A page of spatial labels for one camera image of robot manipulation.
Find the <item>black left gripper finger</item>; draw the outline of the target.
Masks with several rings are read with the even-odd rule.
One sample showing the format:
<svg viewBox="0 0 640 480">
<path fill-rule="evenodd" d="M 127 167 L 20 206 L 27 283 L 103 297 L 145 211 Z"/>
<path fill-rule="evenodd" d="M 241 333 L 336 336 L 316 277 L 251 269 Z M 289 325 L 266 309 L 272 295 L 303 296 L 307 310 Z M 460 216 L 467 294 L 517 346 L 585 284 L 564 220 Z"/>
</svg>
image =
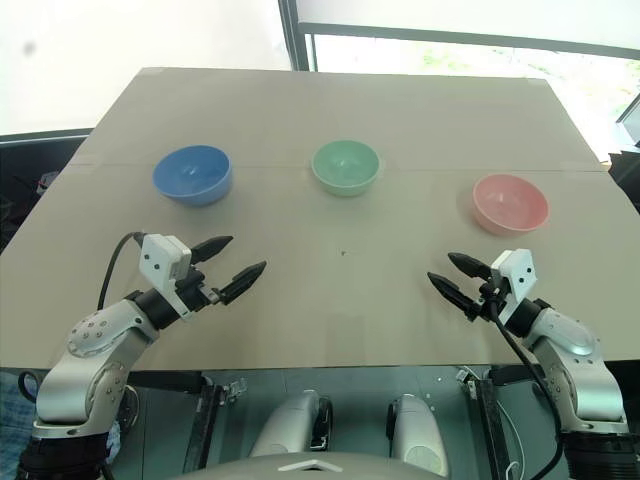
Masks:
<svg viewBox="0 0 640 480">
<path fill-rule="evenodd" d="M 244 270 L 236 274 L 228 285 L 218 291 L 219 301 L 223 305 L 229 305 L 232 303 L 252 287 L 257 279 L 262 275 L 266 266 L 267 262 L 261 261 L 246 267 Z"/>
<path fill-rule="evenodd" d="M 191 264 L 203 263 L 218 255 L 231 241 L 233 236 L 209 238 L 191 248 Z"/>
</svg>

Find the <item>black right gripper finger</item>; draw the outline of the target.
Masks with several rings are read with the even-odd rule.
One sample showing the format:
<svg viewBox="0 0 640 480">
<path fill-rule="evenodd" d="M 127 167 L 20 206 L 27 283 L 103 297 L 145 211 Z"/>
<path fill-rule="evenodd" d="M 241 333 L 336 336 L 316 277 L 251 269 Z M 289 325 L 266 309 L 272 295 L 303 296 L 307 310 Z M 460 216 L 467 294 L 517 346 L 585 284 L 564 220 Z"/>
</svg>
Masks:
<svg viewBox="0 0 640 480">
<path fill-rule="evenodd" d="M 491 268 L 482 261 L 461 252 L 449 252 L 449 260 L 462 273 L 470 278 L 490 279 Z"/>
<path fill-rule="evenodd" d="M 440 295 L 449 303 L 454 305 L 464 314 L 475 314 L 474 301 L 464 295 L 459 287 L 447 278 L 432 272 L 427 273 L 427 277 L 431 284 L 436 288 Z"/>
</svg>

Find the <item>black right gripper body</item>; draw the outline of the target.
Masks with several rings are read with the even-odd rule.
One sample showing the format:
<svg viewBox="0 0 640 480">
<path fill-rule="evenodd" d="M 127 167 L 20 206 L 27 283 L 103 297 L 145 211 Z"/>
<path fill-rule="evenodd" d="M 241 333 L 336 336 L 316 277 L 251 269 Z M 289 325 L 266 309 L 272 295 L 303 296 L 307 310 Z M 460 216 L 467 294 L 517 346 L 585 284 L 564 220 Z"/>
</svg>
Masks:
<svg viewBox="0 0 640 480">
<path fill-rule="evenodd" d="M 489 280 L 479 287 L 480 297 L 473 301 L 465 316 L 473 322 L 482 318 L 487 322 L 494 322 L 506 306 L 508 282 L 506 280 Z"/>
</svg>

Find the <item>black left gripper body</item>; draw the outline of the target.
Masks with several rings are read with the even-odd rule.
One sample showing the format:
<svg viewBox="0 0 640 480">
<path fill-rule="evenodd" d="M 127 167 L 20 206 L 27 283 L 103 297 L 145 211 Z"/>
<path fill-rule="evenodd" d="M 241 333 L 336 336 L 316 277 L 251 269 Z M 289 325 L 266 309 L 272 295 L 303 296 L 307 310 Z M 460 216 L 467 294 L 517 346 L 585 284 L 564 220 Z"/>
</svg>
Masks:
<svg viewBox="0 0 640 480">
<path fill-rule="evenodd" d="M 205 284 L 205 275 L 190 267 L 187 275 L 175 283 L 175 291 L 189 312 L 198 312 L 221 301 L 220 292 Z"/>
</svg>

